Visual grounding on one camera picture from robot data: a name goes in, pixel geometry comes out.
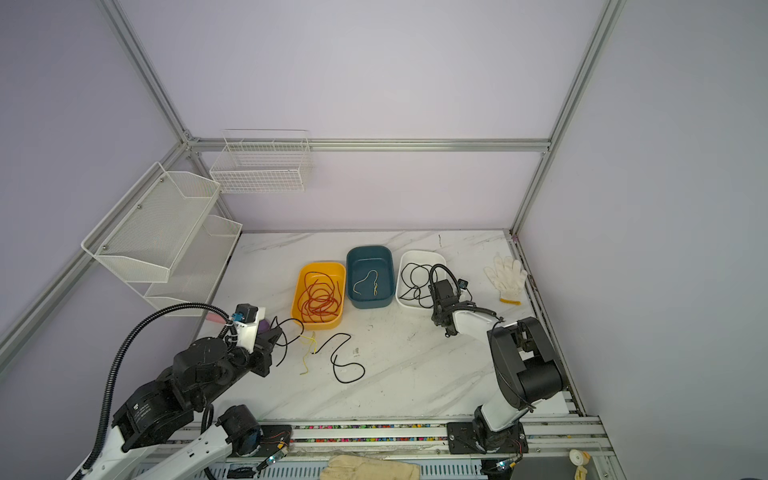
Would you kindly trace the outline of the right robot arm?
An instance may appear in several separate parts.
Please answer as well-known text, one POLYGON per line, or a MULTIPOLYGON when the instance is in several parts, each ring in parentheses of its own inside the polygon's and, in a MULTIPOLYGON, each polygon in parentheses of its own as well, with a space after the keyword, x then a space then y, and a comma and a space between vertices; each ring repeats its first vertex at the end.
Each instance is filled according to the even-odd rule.
POLYGON ((448 280, 428 286, 433 323, 450 338, 470 336, 485 346, 497 389, 477 407, 469 432, 456 427, 449 434, 462 448, 478 453, 526 451, 522 417, 566 388, 562 362, 542 323, 535 317, 507 322, 495 311, 462 301, 448 280))

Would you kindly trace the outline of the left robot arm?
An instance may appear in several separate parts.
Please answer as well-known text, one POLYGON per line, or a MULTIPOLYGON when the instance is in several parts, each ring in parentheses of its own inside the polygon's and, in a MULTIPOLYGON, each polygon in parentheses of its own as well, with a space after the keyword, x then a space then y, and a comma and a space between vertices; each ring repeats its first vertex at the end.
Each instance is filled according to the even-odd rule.
POLYGON ((259 319, 257 307, 239 305, 234 315, 206 303, 180 303, 143 319, 119 347, 110 367, 96 438, 74 479, 124 479, 178 430, 202 415, 201 432, 188 446, 145 472, 147 479, 183 479, 230 456, 262 457, 255 476, 286 456, 292 429, 263 430, 249 408, 235 405, 216 415, 213 402, 248 373, 265 377, 272 353, 285 334, 259 319), (219 334, 204 337, 176 354, 170 367, 112 407, 119 369, 138 334, 153 321, 181 310, 204 310, 224 321, 219 334))

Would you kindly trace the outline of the white plastic bin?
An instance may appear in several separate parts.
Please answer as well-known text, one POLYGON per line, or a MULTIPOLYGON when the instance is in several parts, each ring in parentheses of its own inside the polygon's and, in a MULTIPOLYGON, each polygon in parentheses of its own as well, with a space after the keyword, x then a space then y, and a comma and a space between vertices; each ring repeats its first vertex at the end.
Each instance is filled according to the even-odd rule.
POLYGON ((406 310, 421 311, 432 308, 428 284, 431 268, 446 264, 439 253, 426 250, 406 251, 397 270, 395 300, 406 310))

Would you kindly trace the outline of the pink plastic object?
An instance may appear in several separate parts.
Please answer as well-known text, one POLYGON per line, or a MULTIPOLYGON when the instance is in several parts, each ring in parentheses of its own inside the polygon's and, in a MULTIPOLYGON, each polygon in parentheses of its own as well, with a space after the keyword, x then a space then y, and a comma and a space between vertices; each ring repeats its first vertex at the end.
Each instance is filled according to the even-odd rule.
POLYGON ((205 320, 207 322, 216 323, 216 324, 226 324, 229 321, 229 318, 225 318, 218 313, 215 312, 208 312, 205 316, 205 320))

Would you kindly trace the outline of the white work glove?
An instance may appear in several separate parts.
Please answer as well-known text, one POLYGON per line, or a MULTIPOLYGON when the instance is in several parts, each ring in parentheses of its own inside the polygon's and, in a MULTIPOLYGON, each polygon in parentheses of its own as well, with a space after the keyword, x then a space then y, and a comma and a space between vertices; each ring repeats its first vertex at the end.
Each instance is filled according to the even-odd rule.
POLYGON ((519 259, 496 255, 493 259, 493 265, 485 267, 483 271, 498 291, 499 300, 502 303, 522 304, 528 272, 519 259))

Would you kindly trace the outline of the teal plastic bin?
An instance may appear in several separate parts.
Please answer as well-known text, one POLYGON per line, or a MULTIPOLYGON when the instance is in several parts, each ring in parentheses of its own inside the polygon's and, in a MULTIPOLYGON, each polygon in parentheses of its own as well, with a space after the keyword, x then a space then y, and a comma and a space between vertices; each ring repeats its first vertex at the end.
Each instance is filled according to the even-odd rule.
POLYGON ((351 304, 361 310, 390 305, 395 294, 392 252, 383 245, 351 249, 346 257, 346 294, 351 304))

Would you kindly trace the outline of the yellow plastic bin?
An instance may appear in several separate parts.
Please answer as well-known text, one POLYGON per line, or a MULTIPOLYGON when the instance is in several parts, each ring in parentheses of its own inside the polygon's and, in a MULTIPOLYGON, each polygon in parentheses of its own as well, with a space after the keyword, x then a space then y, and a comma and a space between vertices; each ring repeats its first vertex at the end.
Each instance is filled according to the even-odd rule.
POLYGON ((339 262, 313 262, 299 275, 291 317, 307 330, 331 330, 341 324, 346 297, 346 268, 339 262))

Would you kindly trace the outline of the lower white mesh shelf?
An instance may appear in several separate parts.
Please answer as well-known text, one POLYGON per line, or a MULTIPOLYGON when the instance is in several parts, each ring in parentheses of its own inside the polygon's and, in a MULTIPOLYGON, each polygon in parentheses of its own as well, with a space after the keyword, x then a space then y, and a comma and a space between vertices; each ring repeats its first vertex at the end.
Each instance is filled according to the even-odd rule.
POLYGON ((242 225, 209 215, 167 283, 153 283, 144 299, 159 310, 179 303, 207 303, 214 293, 242 225))

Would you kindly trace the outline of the white mesh shelf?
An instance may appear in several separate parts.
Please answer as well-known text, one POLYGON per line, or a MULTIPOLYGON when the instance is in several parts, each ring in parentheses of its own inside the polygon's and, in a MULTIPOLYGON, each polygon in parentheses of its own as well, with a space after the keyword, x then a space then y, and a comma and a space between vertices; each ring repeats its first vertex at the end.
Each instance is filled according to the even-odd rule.
POLYGON ((179 303, 207 303, 214 293, 242 225, 209 215, 167 283, 153 283, 144 299, 159 310, 179 303))
POLYGON ((211 213, 220 184, 155 163, 81 242, 125 283, 166 283, 211 213))

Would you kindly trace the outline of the beige cloth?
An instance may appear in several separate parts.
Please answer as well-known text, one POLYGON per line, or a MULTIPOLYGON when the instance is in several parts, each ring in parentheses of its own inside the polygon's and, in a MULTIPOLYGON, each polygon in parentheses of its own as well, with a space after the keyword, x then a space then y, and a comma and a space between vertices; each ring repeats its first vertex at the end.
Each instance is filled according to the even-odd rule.
POLYGON ((353 455, 338 455, 320 473, 322 480, 419 480, 418 465, 353 455))

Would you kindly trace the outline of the upper white mesh shelf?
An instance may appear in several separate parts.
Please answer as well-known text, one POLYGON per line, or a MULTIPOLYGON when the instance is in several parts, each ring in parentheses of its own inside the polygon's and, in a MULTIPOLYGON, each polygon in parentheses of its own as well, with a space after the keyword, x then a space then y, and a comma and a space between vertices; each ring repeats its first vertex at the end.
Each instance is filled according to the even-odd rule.
POLYGON ((211 213, 220 184, 155 163, 81 242, 125 283, 166 283, 211 213))

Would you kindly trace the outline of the white tape roll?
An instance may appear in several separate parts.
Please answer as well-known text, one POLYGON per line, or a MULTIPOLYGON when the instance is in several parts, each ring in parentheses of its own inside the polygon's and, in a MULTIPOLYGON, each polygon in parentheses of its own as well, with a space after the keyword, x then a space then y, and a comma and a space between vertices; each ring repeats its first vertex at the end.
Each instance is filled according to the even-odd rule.
POLYGON ((577 468, 585 468, 591 461, 591 455, 583 450, 571 449, 569 460, 577 468))

